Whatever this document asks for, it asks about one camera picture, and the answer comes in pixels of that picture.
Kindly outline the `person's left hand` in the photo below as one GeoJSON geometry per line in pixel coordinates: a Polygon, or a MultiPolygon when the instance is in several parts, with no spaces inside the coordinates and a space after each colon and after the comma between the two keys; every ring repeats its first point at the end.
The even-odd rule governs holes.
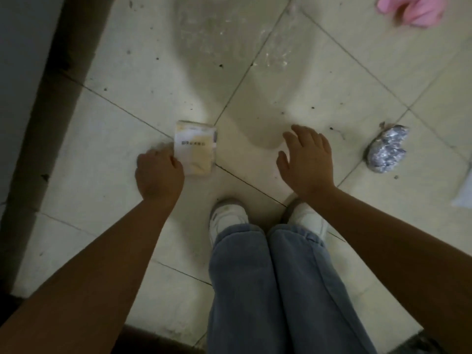
{"type": "Polygon", "coordinates": [[[161,168],[157,160],[157,150],[159,149],[151,148],[138,155],[134,175],[137,188],[144,201],[159,202],[174,208],[183,190],[185,175],[161,168]]]}

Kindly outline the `person's right hand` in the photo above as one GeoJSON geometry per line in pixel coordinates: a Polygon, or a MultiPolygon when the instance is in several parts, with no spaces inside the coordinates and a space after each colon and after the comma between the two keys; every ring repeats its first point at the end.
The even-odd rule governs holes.
{"type": "Polygon", "coordinates": [[[292,129],[283,133],[290,164],[290,179],[284,182],[305,202],[335,188],[332,151],[325,151],[320,133],[310,130],[313,141],[299,141],[292,129]]]}

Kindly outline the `white tissue packet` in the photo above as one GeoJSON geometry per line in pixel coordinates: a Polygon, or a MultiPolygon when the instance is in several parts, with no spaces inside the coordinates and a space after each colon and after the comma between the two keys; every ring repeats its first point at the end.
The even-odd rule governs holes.
{"type": "Polygon", "coordinates": [[[174,134],[174,157],[186,176],[209,176],[215,163],[217,129],[210,124],[180,120],[174,134]]]}

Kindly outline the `person's right forearm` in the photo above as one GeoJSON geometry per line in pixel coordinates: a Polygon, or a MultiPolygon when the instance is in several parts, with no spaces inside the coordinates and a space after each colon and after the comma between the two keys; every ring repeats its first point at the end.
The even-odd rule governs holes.
{"type": "Polygon", "coordinates": [[[472,257],[336,187],[298,189],[450,354],[472,354],[472,257]]]}

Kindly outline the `person's left forearm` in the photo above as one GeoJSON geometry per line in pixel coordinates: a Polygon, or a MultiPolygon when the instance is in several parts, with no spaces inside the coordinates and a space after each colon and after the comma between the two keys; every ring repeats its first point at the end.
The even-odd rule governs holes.
{"type": "Polygon", "coordinates": [[[142,200],[57,270],[0,327],[0,354],[110,354],[176,201],[142,200]]]}

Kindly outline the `person's right white shoe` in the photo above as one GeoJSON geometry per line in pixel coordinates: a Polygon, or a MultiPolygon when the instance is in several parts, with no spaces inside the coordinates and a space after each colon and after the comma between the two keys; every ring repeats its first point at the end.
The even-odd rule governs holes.
{"type": "Polygon", "coordinates": [[[317,235],[323,242],[328,231],[328,222],[312,209],[306,202],[297,198],[286,208],[281,222],[288,225],[299,226],[317,235]]]}

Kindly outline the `person's white shoe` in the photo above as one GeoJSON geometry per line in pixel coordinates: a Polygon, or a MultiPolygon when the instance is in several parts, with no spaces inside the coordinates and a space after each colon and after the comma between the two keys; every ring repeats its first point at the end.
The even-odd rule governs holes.
{"type": "Polygon", "coordinates": [[[228,228],[250,229],[249,217],[244,204],[235,198],[227,198],[216,203],[209,216],[209,239],[212,249],[217,237],[228,228]]]}
{"type": "Polygon", "coordinates": [[[317,235],[323,242],[328,231],[328,222],[312,209],[306,202],[297,198],[286,208],[281,222],[288,225],[299,226],[317,235]]]}

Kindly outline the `crumpled silver foil wrapper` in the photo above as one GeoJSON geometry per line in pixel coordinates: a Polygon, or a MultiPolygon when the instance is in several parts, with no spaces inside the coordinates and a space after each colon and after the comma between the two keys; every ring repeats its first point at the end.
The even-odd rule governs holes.
{"type": "Polygon", "coordinates": [[[378,174],[391,172],[406,155],[402,144],[409,133],[409,127],[399,124],[383,129],[364,152],[368,169],[378,174]]]}

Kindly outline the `person's left white shoe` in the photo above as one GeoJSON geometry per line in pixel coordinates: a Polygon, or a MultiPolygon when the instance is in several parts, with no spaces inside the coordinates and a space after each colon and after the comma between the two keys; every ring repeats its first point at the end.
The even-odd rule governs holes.
{"type": "Polygon", "coordinates": [[[212,249],[217,237],[228,228],[250,229],[249,217],[244,204],[235,198],[227,198],[216,203],[209,216],[209,239],[212,249]]]}

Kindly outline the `blue jeans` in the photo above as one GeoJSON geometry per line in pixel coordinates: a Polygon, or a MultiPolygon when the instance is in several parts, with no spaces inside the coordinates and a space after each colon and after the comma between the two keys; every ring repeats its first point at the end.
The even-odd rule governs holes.
{"type": "Polygon", "coordinates": [[[208,354],[377,354],[317,233],[227,227],[209,277],[208,354]]]}

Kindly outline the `white paper scrap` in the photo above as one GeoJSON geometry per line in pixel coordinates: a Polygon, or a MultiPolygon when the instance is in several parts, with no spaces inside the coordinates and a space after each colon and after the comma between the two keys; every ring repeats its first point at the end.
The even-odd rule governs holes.
{"type": "Polygon", "coordinates": [[[472,209],[472,169],[467,174],[451,204],[454,207],[472,209]]]}

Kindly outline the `pink cloth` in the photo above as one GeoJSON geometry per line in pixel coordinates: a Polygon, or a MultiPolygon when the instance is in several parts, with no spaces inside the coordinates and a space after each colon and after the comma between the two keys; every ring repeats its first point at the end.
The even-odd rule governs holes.
{"type": "Polygon", "coordinates": [[[438,24],[448,0],[378,0],[376,9],[383,15],[400,13],[400,22],[412,27],[429,28],[438,24]]]}

